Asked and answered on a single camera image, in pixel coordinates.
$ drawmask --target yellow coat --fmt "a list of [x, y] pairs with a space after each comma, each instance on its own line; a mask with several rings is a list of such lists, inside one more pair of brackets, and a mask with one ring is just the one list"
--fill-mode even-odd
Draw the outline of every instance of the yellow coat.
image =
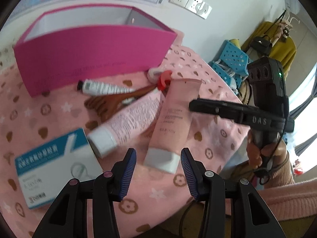
[[[265, 21], [252, 33], [252, 35], [245, 41], [245, 43], [241, 46], [241, 49], [245, 51], [248, 48], [248, 45], [250, 42], [257, 36], [263, 36], [264, 32], [272, 25], [272, 22]], [[270, 39], [273, 39], [274, 34], [277, 30], [277, 24], [272, 26], [272, 28], [266, 33], [270, 37]], [[291, 64], [294, 60], [294, 57], [296, 55], [296, 46], [293, 42], [293, 40], [288, 37], [286, 39], [286, 42], [283, 43], [280, 40], [277, 41], [277, 43], [272, 47], [270, 57], [274, 58], [278, 61], [280, 61], [283, 65], [283, 72], [284, 77], [287, 77], [287, 74], [289, 72], [289, 69], [291, 68]]]

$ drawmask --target black handbag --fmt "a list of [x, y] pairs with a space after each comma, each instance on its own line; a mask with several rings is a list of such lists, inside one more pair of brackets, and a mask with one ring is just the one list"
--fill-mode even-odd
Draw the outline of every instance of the black handbag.
[[264, 35], [262, 37], [255, 37], [250, 42], [250, 47], [260, 53], [262, 56], [269, 56], [272, 49], [272, 43], [270, 40], [266, 40], [265, 37], [270, 37], [268, 35]]

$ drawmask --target pink box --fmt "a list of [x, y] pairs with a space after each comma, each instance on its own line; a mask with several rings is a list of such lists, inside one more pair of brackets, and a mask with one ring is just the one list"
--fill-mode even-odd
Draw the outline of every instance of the pink box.
[[79, 5], [42, 14], [21, 36], [14, 53], [33, 97], [80, 79], [157, 67], [176, 35], [135, 7]]

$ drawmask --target blue and white box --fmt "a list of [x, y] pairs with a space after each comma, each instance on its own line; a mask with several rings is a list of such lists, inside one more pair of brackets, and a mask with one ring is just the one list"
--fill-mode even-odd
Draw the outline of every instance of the blue and white box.
[[70, 179], [103, 173], [82, 128], [17, 157], [15, 167], [30, 209], [52, 202]]

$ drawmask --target person's hand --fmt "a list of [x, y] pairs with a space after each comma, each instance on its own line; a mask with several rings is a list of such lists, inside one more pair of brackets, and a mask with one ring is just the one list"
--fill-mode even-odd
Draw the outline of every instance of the person's hand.
[[[276, 143], [271, 143], [266, 145], [264, 148], [260, 149], [253, 143], [253, 136], [251, 130], [248, 132], [248, 144], [247, 144], [247, 155], [249, 158], [249, 165], [253, 169], [257, 169], [262, 165], [262, 158], [260, 154], [269, 157], [275, 149]], [[283, 163], [287, 155], [286, 144], [283, 140], [281, 140], [278, 145], [274, 157], [273, 157], [273, 166], [280, 165]]]

